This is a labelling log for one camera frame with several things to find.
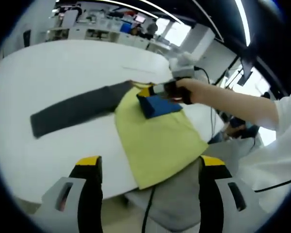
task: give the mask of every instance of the black handle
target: black handle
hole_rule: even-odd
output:
[[[190,105],[191,102],[191,92],[186,89],[185,87],[179,87],[178,88],[179,93],[181,94],[183,103]]]

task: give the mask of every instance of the white table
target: white table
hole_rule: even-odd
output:
[[[75,163],[101,155],[104,198],[137,187],[114,123],[114,114],[35,139],[30,115],[69,97],[126,80],[165,82],[168,61],[152,52],[86,40],[48,42],[0,62],[0,171],[11,192],[41,202]],[[201,137],[211,138],[210,108],[184,106]],[[223,122],[217,116],[216,132]]]
[[[152,52],[156,52],[157,50],[159,50],[163,54],[166,54],[171,50],[171,47],[159,41],[150,41],[150,45],[147,50]]]

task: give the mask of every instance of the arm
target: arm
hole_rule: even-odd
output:
[[[274,130],[278,125],[276,105],[269,99],[235,93],[193,79],[182,79],[177,86],[191,91],[193,103],[208,105],[268,129]]]

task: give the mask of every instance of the window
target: window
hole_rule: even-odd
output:
[[[269,91],[270,85],[263,78],[263,76],[257,71],[257,69],[252,68],[252,74],[248,81],[243,85],[235,84],[233,90],[235,92],[248,94],[252,96],[261,96],[266,91]]]
[[[155,34],[161,35],[165,31],[167,25],[169,24],[169,20],[165,18],[159,18],[156,21],[156,24],[158,26],[158,30],[155,32]]]
[[[228,86],[229,88],[233,88],[233,86],[238,83],[238,81],[242,78],[243,76],[243,67],[240,65],[234,73],[229,77],[228,81],[226,82],[226,87]]]
[[[175,22],[165,36],[165,39],[180,47],[190,30],[190,26]]]
[[[259,134],[264,146],[268,146],[276,140],[276,131],[260,127]]]

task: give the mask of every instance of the ceiling light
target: ceiling light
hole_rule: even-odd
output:
[[[248,47],[251,43],[251,38],[250,38],[250,31],[249,31],[247,16],[243,8],[242,0],[235,0],[235,2],[238,7],[239,13],[241,14],[244,35],[246,37],[246,44]]]
[[[105,2],[109,2],[109,3],[114,3],[114,4],[118,4],[118,5],[126,6],[126,7],[129,7],[129,8],[135,9],[135,10],[137,10],[137,11],[140,11],[140,12],[142,12],[142,13],[145,13],[145,14],[147,14],[147,15],[153,17],[153,18],[158,18],[156,15],[151,14],[151,13],[148,12],[148,11],[142,10],[142,9],[140,9],[140,8],[138,8],[138,7],[134,7],[134,6],[128,5],[128,4],[126,4],[126,3],[119,2],[119,1],[112,1],[112,0],[97,0],[97,1],[105,1]]]
[[[178,19],[177,17],[175,17],[174,15],[172,15],[171,13],[169,13],[168,11],[164,10],[163,8],[161,8],[161,7],[155,5],[155,4],[153,4],[153,3],[151,3],[151,2],[149,2],[147,0],[139,0],[139,1],[143,1],[146,4],[149,4],[149,5],[153,6],[153,7],[155,7],[156,9],[159,9],[160,11],[163,11],[165,14],[167,14],[168,16],[170,16],[171,18],[173,18],[178,23],[184,24],[180,19]]]
[[[202,6],[196,1],[196,0],[192,0],[194,3],[195,3],[195,5],[203,12],[203,14],[207,17],[207,19],[209,20],[209,22],[212,24],[212,26],[213,26],[213,28],[215,29],[215,31],[218,33],[218,35],[219,35],[219,37],[220,37],[220,39],[221,39],[221,42],[223,42],[224,43],[224,39],[223,39],[223,37],[222,37],[222,35],[220,34],[220,32],[219,32],[219,30],[218,30],[218,28],[217,28],[217,26],[214,24],[214,22],[212,21],[212,19],[211,19],[211,16],[209,16],[208,14],[207,14],[207,12],[202,8]]]

